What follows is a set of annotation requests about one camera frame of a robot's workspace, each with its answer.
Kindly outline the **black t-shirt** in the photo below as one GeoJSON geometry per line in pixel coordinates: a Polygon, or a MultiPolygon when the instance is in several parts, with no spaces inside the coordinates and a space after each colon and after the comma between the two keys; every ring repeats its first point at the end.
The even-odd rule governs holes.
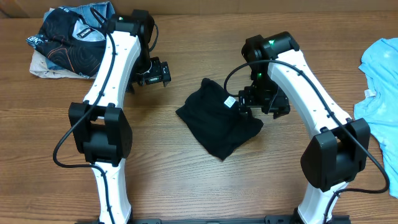
{"type": "Polygon", "coordinates": [[[261,131],[264,123],[242,115],[236,100],[215,81],[204,78],[176,114],[212,156],[223,161],[261,131]]]}

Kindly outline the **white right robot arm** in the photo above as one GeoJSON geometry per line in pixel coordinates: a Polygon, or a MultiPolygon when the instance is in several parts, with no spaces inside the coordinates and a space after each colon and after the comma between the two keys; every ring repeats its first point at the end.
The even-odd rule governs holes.
{"type": "Polygon", "coordinates": [[[239,91],[239,110],[253,108],[289,114],[294,107],[310,143],[300,159],[308,186],[293,215],[270,215],[266,223],[350,223],[349,216],[332,215],[336,193],[366,166],[370,128],[365,120],[352,120],[328,95],[288,32],[267,38],[246,39],[241,53],[250,64],[252,85],[239,91]]]}

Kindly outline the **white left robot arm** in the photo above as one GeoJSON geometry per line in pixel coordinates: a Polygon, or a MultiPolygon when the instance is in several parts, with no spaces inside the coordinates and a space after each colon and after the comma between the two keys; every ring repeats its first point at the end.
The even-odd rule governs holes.
{"type": "Polygon", "coordinates": [[[132,84],[171,82],[167,62],[151,57],[151,41],[158,27],[145,10],[130,16],[112,15],[103,22],[106,47],[93,86],[81,103],[68,110],[78,152],[93,170],[101,211],[97,223],[131,223],[125,165],[132,148],[132,129],[123,111],[124,96],[132,84]]]}

